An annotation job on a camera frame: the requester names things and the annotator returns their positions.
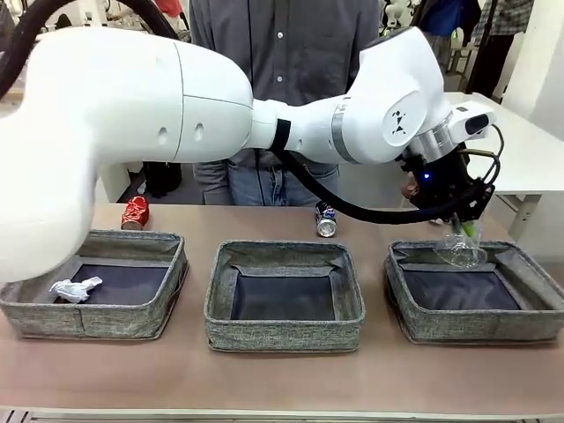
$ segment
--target white tissue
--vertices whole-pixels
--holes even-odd
[[[90,296],[88,295],[88,291],[101,283],[102,279],[97,276],[83,280],[82,282],[71,282],[69,279],[65,279],[55,282],[53,286],[51,286],[51,289],[49,289],[49,292],[57,293],[59,297],[76,304],[86,300]]]

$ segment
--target red crushed can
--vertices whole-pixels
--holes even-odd
[[[149,220],[149,203],[145,197],[133,197],[127,202],[122,215],[122,229],[142,231]]]

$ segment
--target empty basket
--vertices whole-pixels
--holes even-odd
[[[229,241],[219,247],[204,315],[213,349],[347,352],[359,346],[365,310],[345,247]]]
[[[443,262],[436,241],[390,245],[385,269],[405,335],[421,343],[554,341],[564,326],[564,291],[515,244],[485,241],[487,263]]]
[[[163,331],[188,262],[174,234],[91,231],[68,262],[38,278],[6,284],[0,308],[23,337],[152,339]],[[85,302],[61,303],[49,288],[99,276]]]

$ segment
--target brown table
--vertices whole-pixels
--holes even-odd
[[[98,207],[94,227],[118,227],[122,208]],[[318,240],[313,220],[310,209],[153,206],[149,228],[183,235],[191,266],[162,338],[141,343],[20,340],[2,316],[0,404],[355,412],[346,414],[349,418],[383,412],[506,417],[564,412],[561,346],[437,347],[404,338],[384,302],[382,261],[393,240],[437,237],[440,229],[430,224],[376,226],[339,218],[336,241],[352,251],[367,307],[357,352],[210,351],[203,306],[218,245],[230,239]],[[490,220],[486,237],[507,239]]]

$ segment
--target tabletop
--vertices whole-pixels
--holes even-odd
[[[533,123],[481,94],[447,93],[453,104],[477,101],[495,112],[496,124],[505,139],[501,155],[501,173],[495,183],[497,194],[544,194],[564,191],[564,142]],[[469,141],[468,148],[498,152],[500,140],[494,129],[485,139]],[[486,174],[492,161],[472,157],[469,173]]]
[[[119,227],[122,204],[93,226]],[[486,219],[487,238],[508,236]],[[382,262],[396,239],[430,224],[377,226],[341,216],[367,314],[360,349],[340,355],[213,352],[204,295],[221,242],[318,240],[310,208],[153,205],[148,229],[181,234],[190,269],[174,313],[151,342],[17,339],[0,317],[0,404],[73,409],[232,409],[537,415],[564,411],[564,349],[421,346],[386,306]]]

